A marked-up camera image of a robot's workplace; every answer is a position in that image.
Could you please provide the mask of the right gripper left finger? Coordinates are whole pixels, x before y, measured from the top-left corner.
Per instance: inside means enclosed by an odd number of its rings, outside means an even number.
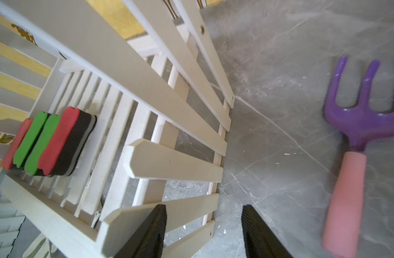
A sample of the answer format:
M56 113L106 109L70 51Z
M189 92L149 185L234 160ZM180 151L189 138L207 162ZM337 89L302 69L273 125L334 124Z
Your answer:
M161 258L166 225L166 206L158 204L114 257Z

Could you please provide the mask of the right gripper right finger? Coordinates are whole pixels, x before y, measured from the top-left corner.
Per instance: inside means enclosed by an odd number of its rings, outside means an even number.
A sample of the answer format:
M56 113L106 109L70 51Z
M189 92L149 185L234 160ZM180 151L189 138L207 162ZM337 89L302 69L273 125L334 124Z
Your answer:
M247 258L292 258L252 205L243 206L241 221Z

